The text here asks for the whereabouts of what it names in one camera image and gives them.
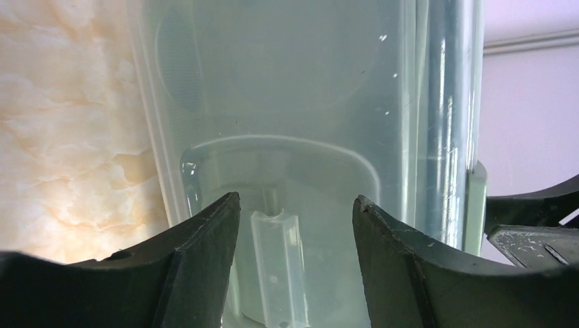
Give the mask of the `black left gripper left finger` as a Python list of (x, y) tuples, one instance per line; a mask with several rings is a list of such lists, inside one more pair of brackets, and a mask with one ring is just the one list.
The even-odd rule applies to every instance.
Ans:
[(220, 327), (240, 222), (227, 193), (104, 260), (1, 253), (2, 327)]

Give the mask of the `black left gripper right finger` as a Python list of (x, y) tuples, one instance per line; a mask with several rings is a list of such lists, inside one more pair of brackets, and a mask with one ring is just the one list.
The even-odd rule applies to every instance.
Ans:
[(577, 327), (578, 265), (530, 270), (450, 247), (363, 195), (352, 225), (372, 327)]

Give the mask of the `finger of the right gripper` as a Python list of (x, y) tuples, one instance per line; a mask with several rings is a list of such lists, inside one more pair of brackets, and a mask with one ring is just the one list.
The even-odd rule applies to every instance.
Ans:
[(540, 191), (488, 196), (484, 233), (517, 267), (578, 264), (578, 176)]

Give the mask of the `green plastic tool box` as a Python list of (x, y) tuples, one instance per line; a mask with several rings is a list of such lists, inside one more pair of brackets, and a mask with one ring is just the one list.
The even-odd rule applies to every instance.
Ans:
[(364, 195), (479, 255), (482, 1), (126, 1), (169, 225), (228, 192), (224, 327), (368, 327)]

